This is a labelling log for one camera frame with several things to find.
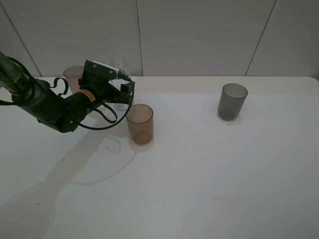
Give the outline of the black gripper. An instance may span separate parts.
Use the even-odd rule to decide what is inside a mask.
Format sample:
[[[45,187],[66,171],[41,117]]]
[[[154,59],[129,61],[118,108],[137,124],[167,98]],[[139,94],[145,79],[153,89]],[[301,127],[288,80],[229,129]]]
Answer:
[[[103,79],[90,78],[84,76],[78,79],[79,92],[78,102],[81,105],[101,105],[102,103],[117,103],[129,105],[133,102],[133,90],[135,82],[131,81],[120,84],[119,93],[116,89]]]

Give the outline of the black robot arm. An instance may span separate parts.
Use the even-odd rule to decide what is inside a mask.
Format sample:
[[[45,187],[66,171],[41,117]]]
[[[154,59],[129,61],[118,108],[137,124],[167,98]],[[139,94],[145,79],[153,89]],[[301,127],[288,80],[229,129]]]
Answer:
[[[109,104],[132,106],[135,83],[123,71],[87,60],[82,77],[79,79],[80,90],[67,96],[68,83],[64,91],[55,94],[59,77],[53,85],[47,81],[34,78],[16,59],[3,53],[0,55],[0,85],[11,94],[11,102],[1,101],[2,106],[18,106],[29,113],[43,125],[58,132],[73,132],[77,127],[95,130],[95,127],[82,124],[82,120],[91,113],[102,112],[100,106],[107,108],[112,114],[115,110]]]

